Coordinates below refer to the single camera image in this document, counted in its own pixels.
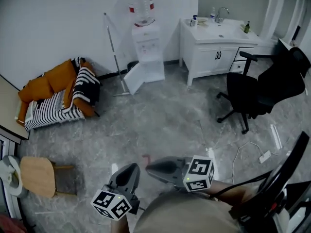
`black cable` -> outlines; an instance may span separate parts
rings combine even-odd
[[[262,174],[262,175],[260,175],[260,176],[258,176],[258,177],[255,177],[255,178],[253,178],[253,179],[251,179],[251,180],[248,180],[248,181],[245,181],[245,182],[242,182],[242,183],[239,183],[239,184],[235,184],[235,185],[229,186],[229,187],[227,187],[227,188],[221,190],[220,192],[215,193],[214,195],[209,196],[209,199],[218,197],[218,196],[221,195],[222,193],[225,193],[225,192],[227,192],[227,191],[229,191],[229,190],[231,190],[231,189],[233,189],[233,188],[235,188],[235,187],[238,187],[238,186],[240,186],[240,185],[244,185],[244,184],[248,184],[248,183],[253,183],[253,182],[261,181],[261,180],[263,180],[263,179],[269,177],[269,175],[270,175],[271,172],[272,172],[272,171],[269,171],[269,172],[264,173],[264,174]]]

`faucet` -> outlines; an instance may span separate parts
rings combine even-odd
[[[217,16],[215,17],[215,22],[217,22],[217,23],[221,23],[221,22],[224,21],[224,18],[220,18],[221,9],[227,10],[228,15],[230,14],[230,12],[229,12],[229,10],[228,10],[227,8],[225,8],[225,7],[220,7],[220,8],[218,9]]]

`gray marble floor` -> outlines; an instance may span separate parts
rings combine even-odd
[[[272,64],[270,59],[252,63],[250,76],[257,77]],[[19,157],[47,157],[57,164],[75,165],[74,171],[57,173],[59,188],[74,190],[77,196],[56,196],[53,199],[28,193],[21,199],[22,209],[37,233],[107,233],[110,222],[90,205],[97,189],[107,183],[111,165],[118,167],[136,162],[141,167],[140,185],[136,195],[141,206],[148,204],[170,187],[149,178],[144,171],[150,154],[155,160],[168,155],[207,155],[212,151],[218,166],[218,179],[231,182],[232,162],[238,147],[248,141],[263,151],[273,151],[265,163],[258,162],[259,150],[251,144],[241,149],[235,162],[235,183],[246,181],[274,168],[292,149],[302,130],[311,133],[311,96],[305,93],[277,104],[271,114],[249,120],[250,132],[241,134],[242,117],[233,115],[222,124],[216,122],[230,111],[230,103],[216,99],[226,92],[226,76],[216,75],[193,80],[188,88],[188,71],[178,65],[165,67],[166,80],[144,84],[134,96],[113,97],[120,92],[117,78],[102,81],[101,100],[97,111],[101,117],[52,125],[32,131],[23,141]],[[311,77],[306,86],[311,92]],[[277,150],[270,129],[275,124],[283,149]],[[311,179],[311,144],[308,145],[292,182]],[[132,230],[138,215],[129,215]]]

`power strip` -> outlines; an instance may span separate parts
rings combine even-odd
[[[266,160],[268,160],[270,157],[271,157],[271,152],[268,150],[261,157],[259,157],[259,162],[262,164]]]

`chair base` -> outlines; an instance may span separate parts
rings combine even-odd
[[[229,100],[230,101],[230,98],[227,94],[225,93],[218,93],[217,96],[216,96],[218,99],[220,97],[224,97],[225,99]],[[236,113],[235,110],[232,110],[230,111],[227,115],[225,115],[224,117],[219,117],[217,119],[217,122],[218,123],[222,123],[225,119],[227,119],[229,116],[231,116],[232,114]],[[244,124],[245,124],[245,130],[242,130],[242,134],[246,134],[248,131],[249,131],[249,128],[248,128],[248,122],[247,122],[247,117],[246,117],[246,114],[245,113],[241,113],[242,114],[242,117],[243,117],[243,121],[244,121]]]

